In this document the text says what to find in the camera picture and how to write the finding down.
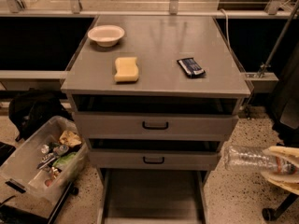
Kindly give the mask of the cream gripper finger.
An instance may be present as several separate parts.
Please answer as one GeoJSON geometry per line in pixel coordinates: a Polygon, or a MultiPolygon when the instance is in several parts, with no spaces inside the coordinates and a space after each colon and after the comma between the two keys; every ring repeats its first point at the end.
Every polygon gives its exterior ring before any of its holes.
{"type": "Polygon", "coordinates": [[[296,167],[299,167],[299,148],[297,147],[271,146],[264,149],[263,153],[266,155],[280,157],[296,167]]]}
{"type": "Polygon", "coordinates": [[[261,175],[268,182],[299,195],[299,175],[278,175],[271,172],[261,172],[261,175]]]}

